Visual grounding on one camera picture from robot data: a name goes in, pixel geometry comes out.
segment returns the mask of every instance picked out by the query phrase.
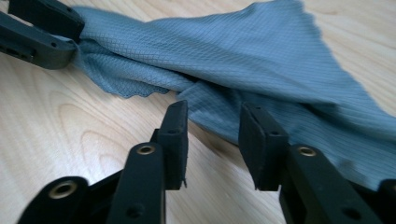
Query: microfiber cloth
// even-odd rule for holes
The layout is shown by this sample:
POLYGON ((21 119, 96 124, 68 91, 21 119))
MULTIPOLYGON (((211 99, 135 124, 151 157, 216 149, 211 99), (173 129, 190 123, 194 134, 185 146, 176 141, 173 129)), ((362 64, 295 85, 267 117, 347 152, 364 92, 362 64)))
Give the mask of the microfiber cloth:
POLYGON ((396 118, 340 68, 299 1, 150 22, 88 7, 74 64, 128 98, 177 92, 189 119, 237 144, 243 102, 265 108, 290 143, 321 149, 347 179, 396 178, 396 118))

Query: cloth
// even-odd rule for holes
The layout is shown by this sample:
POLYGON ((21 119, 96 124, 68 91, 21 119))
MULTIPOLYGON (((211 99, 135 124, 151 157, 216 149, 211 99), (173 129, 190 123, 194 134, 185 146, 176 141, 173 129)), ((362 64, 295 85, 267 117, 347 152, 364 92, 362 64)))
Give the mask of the cloth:
POLYGON ((131 97, 177 91, 189 118, 237 144, 243 102, 261 105, 290 142, 322 150, 371 189, 396 178, 396 118, 340 68, 301 2, 150 22, 88 7, 74 64, 104 91, 131 97))

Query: wooden table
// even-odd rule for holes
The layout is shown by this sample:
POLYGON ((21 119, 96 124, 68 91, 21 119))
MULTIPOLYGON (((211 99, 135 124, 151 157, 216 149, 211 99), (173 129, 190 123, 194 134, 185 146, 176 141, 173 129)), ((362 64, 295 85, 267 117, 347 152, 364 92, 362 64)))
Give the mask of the wooden table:
MULTIPOLYGON (((249 0, 63 1, 150 21, 235 11, 249 0)), ((391 115, 396 115, 396 2, 306 0, 332 54, 391 115)), ((7 11, 7 2, 0 2, 7 11)), ((15 223, 50 181, 90 183, 123 167, 129 149, 149 140, 175 94, 122 99, 73 66, 44 70, 0 54, 0 223, 15 223)), ((189 123, 189 187, 167 192, 168 223, 284 223, 276 193, 255 191, 237 147, 189 123)))

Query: blue cloth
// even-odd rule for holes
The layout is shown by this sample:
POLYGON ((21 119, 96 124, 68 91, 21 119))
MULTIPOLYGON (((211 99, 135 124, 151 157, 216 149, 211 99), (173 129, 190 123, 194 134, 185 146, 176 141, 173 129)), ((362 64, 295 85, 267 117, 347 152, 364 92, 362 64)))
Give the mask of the blue cloth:
POLYGON ((189 118, 237 144, 242 102, 262 105, 290 142, 321 149, 348 179, 376 189, 396 178, 396 118, 340 68, 301 2, 137 21, 76 7, 86 22, 74 64, 104 91, 177 91, 189 118))

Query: light wood surface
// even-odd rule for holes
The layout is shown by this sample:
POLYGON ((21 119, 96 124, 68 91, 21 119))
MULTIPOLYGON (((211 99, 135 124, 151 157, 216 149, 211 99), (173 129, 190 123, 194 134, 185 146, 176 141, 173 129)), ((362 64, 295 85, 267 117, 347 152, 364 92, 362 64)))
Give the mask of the light wood surface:
MULTIPOLYGON (((62 1, 143 21, 235 11, 249 0, 62 1)), ((334 57, 396 116, 396 2, 306 0, 334 57)), ((7 2, 0 2, 7 11, 7 2)), ((147 142, 175 94, 122 99, 72 66, 44 70, 0 54, 0 223, 15 223, 50 181, 90 183, 123 167, 147 142)), ((168 223, 284 223, 276 193, 255 191, 238 149, 189 123, 188 188, 167 192, 168 223)))

